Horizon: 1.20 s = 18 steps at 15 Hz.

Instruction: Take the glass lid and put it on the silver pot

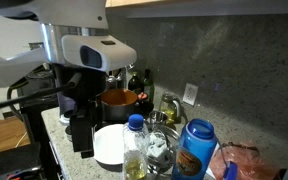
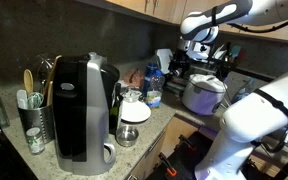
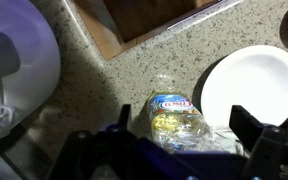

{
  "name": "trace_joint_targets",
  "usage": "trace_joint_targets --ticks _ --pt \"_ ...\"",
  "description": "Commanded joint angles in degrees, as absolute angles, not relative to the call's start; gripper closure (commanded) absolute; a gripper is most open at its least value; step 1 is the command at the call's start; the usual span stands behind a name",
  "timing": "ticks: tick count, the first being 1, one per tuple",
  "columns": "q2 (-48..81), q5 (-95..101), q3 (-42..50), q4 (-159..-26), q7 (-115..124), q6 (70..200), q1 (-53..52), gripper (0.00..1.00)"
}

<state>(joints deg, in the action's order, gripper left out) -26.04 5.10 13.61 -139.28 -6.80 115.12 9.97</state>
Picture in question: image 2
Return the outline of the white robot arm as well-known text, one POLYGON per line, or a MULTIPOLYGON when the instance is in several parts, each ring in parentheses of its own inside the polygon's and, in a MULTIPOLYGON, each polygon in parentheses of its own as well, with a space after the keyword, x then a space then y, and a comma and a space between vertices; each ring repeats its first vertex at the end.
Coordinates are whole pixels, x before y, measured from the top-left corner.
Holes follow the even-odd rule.
MULTIPOLYGON (((220 24, 263 26, 288 20, 288 0, 230 0, 190 13, 181 23, 182 38, 204 42, 220 24)), ((221 130, 194 169, 197 180, 245 180, 241 166, 256 141, 288 127, 288 72, 254 90, 222 114, 221 130)))

